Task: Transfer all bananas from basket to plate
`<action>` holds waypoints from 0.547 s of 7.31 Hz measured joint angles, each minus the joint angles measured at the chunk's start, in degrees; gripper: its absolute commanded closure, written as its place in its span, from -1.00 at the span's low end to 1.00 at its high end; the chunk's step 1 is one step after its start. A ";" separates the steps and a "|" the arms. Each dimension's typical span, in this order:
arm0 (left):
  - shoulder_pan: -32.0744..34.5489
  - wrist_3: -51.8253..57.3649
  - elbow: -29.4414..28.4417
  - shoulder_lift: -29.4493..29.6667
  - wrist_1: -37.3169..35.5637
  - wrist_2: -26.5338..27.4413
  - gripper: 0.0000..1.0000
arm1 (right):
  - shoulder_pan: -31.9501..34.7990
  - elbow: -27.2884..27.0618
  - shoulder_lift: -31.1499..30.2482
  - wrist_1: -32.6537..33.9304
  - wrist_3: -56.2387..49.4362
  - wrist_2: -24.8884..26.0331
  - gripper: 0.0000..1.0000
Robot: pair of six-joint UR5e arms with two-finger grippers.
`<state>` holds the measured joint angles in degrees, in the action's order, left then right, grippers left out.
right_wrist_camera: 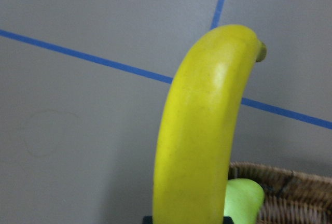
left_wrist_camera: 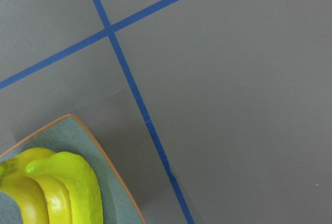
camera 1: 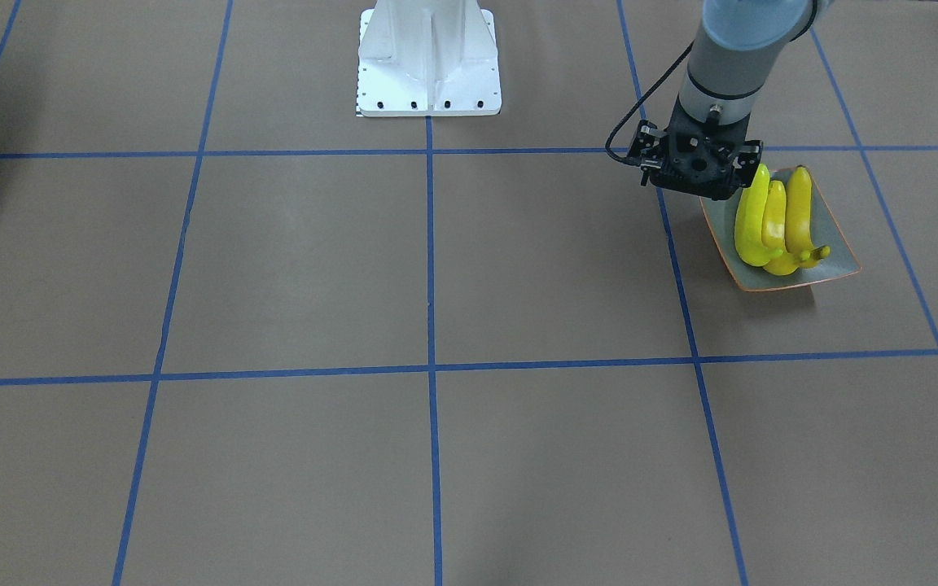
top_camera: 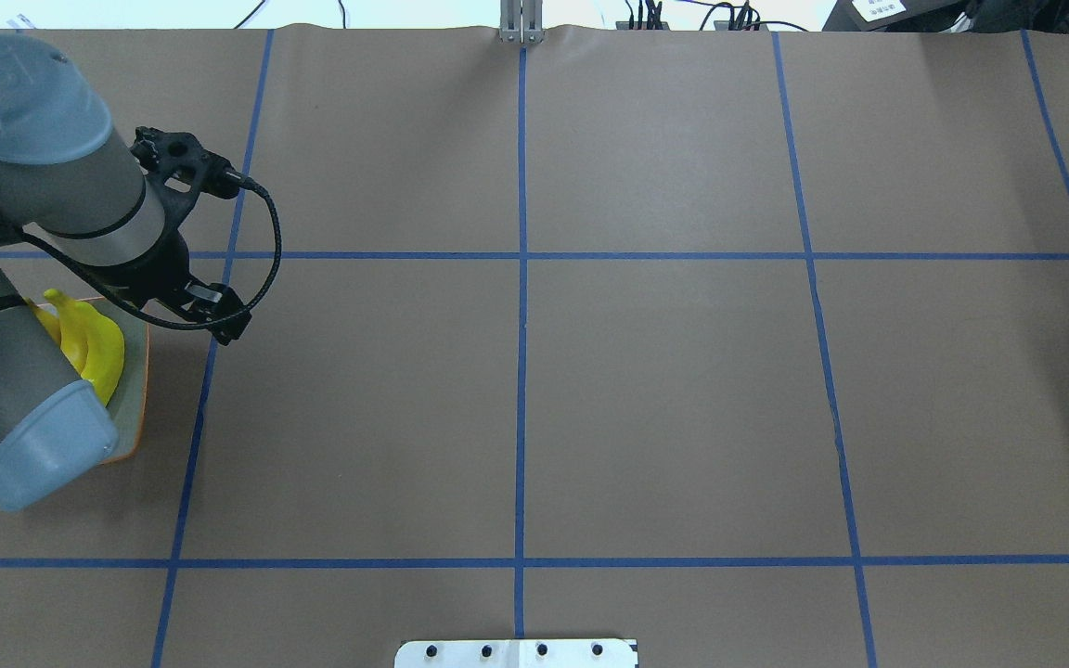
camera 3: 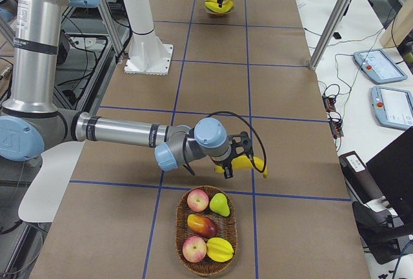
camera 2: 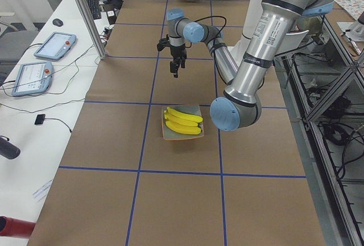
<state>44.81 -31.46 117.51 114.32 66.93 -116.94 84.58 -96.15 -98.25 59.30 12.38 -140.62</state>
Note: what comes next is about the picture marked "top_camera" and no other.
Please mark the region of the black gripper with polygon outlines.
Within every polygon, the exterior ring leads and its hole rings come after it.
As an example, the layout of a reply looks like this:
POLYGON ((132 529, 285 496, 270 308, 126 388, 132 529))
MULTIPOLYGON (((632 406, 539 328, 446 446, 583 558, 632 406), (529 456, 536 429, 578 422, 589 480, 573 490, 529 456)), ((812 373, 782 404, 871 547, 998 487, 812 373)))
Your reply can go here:
POLYGON ((199 326, 220 345, 241 339, 250 309, 224 283, 200 283, 189 270, 189 250, 179 229, 166 229, 152 249, 126 263, 95 267, 94 285, 110 302, 153 326, 199 326), (149 315, 149 301, 160 302, 174 320, 149 315))

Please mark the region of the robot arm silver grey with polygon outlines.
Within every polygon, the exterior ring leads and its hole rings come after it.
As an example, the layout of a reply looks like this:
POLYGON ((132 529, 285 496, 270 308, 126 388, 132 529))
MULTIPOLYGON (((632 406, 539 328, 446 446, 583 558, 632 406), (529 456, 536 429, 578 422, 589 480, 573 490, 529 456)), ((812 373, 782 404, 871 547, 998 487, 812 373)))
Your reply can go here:
POLYGON ((241 338, 277 277, 272 195, 191 133, 117 130, 67 55, 0 33, 0 510, 16 512, 135 451, 130 338, 120 317, 241 338), (200 196, 259 196, 272 269, 251 299, 190 267, 200 196))

